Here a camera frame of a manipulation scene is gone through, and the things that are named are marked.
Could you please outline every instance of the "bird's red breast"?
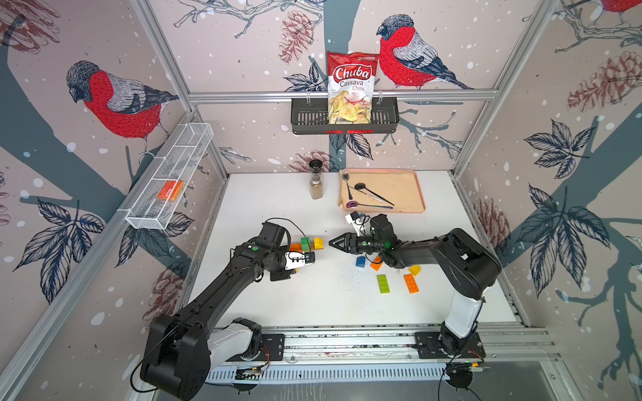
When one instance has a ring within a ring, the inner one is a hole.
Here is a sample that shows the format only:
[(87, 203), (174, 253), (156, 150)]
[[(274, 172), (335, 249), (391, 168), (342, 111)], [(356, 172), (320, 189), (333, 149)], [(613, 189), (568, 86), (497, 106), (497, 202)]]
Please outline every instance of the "bird's red breast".
[(421, 87), (426, 82), (430, 82), (435, 79), (434, 75), (420, 73), (419, 71), (406, 67), (397, 60), (392, 52), (397, 47), (407, 46), (413, 36), (415, 36), (415, 28), (407, 26), (399, 28), (394, 34), (392, 34), (390, 40), (381, 38), (381, 50), (379, 52), (381, 70), (396, 85)]
[(602, 0), (602, 8), (610, 12), (624, 12), (642, 3), (642, 0)]
[(93, 101), (85, 105), (108, 130), (125, 138), (144, 138), (161, 120), (161, 105), (155, 105), (136, 114), (121, 114), (111, 111), (107, 102), (114, 95), (114, 88), (104, 71), (94, 74), (89, 80)]

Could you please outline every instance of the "purple spoon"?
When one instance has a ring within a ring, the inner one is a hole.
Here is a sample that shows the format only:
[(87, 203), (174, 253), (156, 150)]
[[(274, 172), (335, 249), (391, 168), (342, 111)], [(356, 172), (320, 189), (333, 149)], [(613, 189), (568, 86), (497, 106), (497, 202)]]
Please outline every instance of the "purple spoon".
[(384, 209), (392, 209), (392, 206), (364, 205), (364, 204), (359, 203), (357, 201), (350, 201), (350, 202), (345, 204), (345, 207), (347, 207), (348, 209), (354, 209), (357, 206), (383, 207)]

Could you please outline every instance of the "spoon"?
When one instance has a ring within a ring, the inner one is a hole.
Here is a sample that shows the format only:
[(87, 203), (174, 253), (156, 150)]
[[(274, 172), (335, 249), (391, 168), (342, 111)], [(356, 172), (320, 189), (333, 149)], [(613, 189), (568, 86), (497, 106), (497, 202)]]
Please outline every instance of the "spoon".
[(381, 200), (381, 199), (377, 198), (376, 196), (370, 195), (370, 194), (369, 194), (369, 193), (367, 193), (367, 192), (363, 192), (361, 189), (357, 189), (357, 188), (355, 188), (355, 187), (350, 187), (350, 188), (354, 189), (354, 190), (355, 190), (355, 191), (357, 191), (357, 192), (360, 192), (360, 193), (364, 194), (365, 196), (367, 196), (367, 197), (368, 197), (368, 198), (370, 198), (370, 199), (374, 199), (374, 200), (376, 200), (377, 202), (381, 202), (381, 203), (383, 203), (383, 200)]
[(385, 200), (385, 201), (386, 201), (386, 202), (388, 202), (389, 204), (391, 204), (391, 205), (393, 205), (393, 206), (395, 205), (394, 203), (392, 203), (391, 201), (387, 200), (387, 199), (386, 199), (386, 198), (384, 198), (383, 196), (381, 196), (381, 195), (377, 194), (376, 192), (372, 192), (370, 189), (367, 189), (367, 188), (365, 187), (365, 184), (364, 184), (363, 182), (359, 182), (359, 183), (355, 184), (354, 188), (355, 188), (356, 190), (359, 190), (359, 189), (365, 189), (365, 190), (366, 190), (366, 191), (368, 191), (369, 193), (371, 193), (371, 194), (373, 194), (373, 195), (375, 195), (375, 196), (378, 196), (379, 198), (381, 198), (381, 199)]
[(345, 207), (347, 207), (348, 209), (354, 209), (354, 208), (356, 208), (357, 206), (383, 207), (383, 208), (386, 208), (386, 209), (392, 209), (392, 206), (364, 205), (364, 204), (359, 203), (359, 202), (357, 202), (357, 201), (350, 201), (350, 202), (348, 202), (348, 203), (346, 203), (346, 204), (345, 204)]
[(348, 184), (348, 180), (350, 179), (350, 174), (344, 173), (341, 177), (345, 181), (345, 186), (348, 187), (348, 199), (352, 199), (352, 193), (350, 192), (350, 185)]

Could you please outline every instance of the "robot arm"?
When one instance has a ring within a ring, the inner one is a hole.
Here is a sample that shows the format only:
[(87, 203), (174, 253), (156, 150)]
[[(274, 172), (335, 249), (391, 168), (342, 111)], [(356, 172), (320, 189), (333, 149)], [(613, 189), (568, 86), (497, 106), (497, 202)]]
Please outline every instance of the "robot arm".
[(455, 289), (441, 328), (441, 345), (449, 355), (460, 353), (474, 333), (483, 294), (501, 271), (499, 261), (461, 228), (434, 239), (402, 242), (386, 215), (380, 214), (370, 220), (370, 234), (357, 238), (346, 233), (329, 244), (356, 255), (379, 253), (381, 260), (395, 269), (438, 263)]
[(261, 346), (261, 326), (236, 319), (210, 336), (210, 331), (229, 305), (253, 281), (270, 272), (270, 280), (284, 280), (286, 250), (281, 241), (285, 229), (263, 223), (258, 237), (234, 249), (221, 274), (192, 302), (176, 312), (156, 318), (150, 327), (141, 365), (141, 379), (181, 400), (192, 399), (203, 386), (211, 366), (242, 354), (253, 357)]

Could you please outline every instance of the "white wire mesh basket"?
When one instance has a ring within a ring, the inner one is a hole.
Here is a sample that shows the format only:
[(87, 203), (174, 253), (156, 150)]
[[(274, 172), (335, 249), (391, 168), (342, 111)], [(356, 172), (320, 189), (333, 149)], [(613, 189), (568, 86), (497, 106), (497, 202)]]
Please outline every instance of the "white wire mesh basket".
[(127, 214), (125, 219), (132, 227), (167, 228), (213, 136), (209, 124), (185, 125)]

